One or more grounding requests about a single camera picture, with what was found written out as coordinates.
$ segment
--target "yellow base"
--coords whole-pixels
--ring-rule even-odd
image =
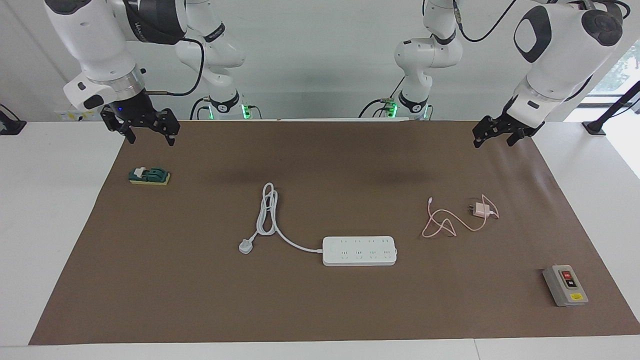
[[[160,186],[164,186],[167,185],[169,183],[169,179],[171,178],[171,173],[168,172],[166,174],[166,180],[163,183],[152,183],[150,181],[135,181],[135,180],[129,180],[130,183],[132,184],[136,184],[136,185],[160,185]]]

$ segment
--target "white plug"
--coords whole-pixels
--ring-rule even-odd
[[[482,202],[477,202],[476,205],[471,205],[471,213],[475,217],[479,218],[488,218],[491,215],[495,215],[491,210],[491,206],[489,206],[489,204],[483,204]]]
[[[242,242],[240,243],[240,246],[238,246],[238,249],[244,255],[249,254],[251,252],[251,250],[253,250],[253,241],[247,240],[247,239],[242,239]]]

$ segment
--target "gray switch box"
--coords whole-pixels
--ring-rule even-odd
[[[584,305],[589,302],[578,277],[569,265],[554,265],[542,271],[558,306]]]

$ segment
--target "brown table mat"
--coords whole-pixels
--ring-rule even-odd
[[[639,334],[534,143],[475,149],[473,125],[183,122],[175,147],[138,130],[31,344]],[[169,185],[130,184],[140,166],[169,170]],[[391,235],[397,263],[328,268],[277,236],[242,255],[269,181],[294,242]],[[465,211],[482,193],[500,220],[420,238],[429,196],[476,224]],[[554,263],[573,265],[588,305],[554,305],[540,274]]]

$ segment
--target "black stand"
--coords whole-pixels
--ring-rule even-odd
[[[611,119],[611,117],[618,112],[618,110],[622,109],[622,107],[629,102],[629,100],[633,99],[640,92],[640,81],[638,81],[634,86],[631,86],[631,89],[625,94],[622,95],[616,101],[615,104],[611,105],[611,107],[604,113],[602,116],[592,122],[583,122],[582,126],[587,130],[587,132],[591,135],[606,135],[604,131],[602,131],[602,126],[607,120]]]
[[[4,129],[0,130],[0,135],[18,135],[24,126],[26,121],[11,120],[3,112],[0,111],[0,122],[4,125]]]

